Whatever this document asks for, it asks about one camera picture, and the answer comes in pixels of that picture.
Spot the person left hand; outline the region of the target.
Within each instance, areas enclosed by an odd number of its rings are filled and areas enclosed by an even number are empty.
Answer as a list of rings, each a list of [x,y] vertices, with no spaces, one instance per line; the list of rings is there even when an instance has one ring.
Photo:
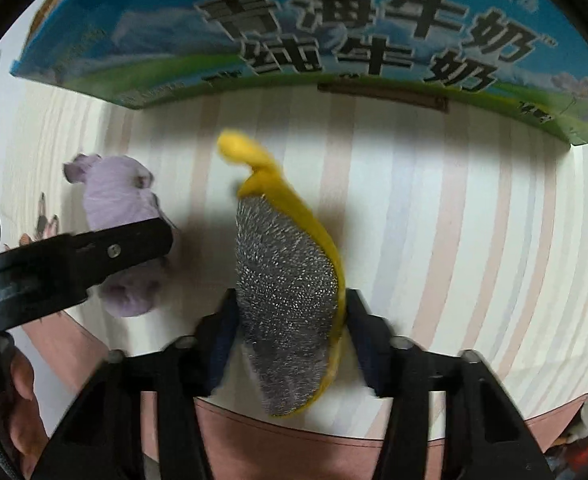
[[[34,369],[9,333],[0,333],[0,437],[29,479],[48,437],[34,392]]]

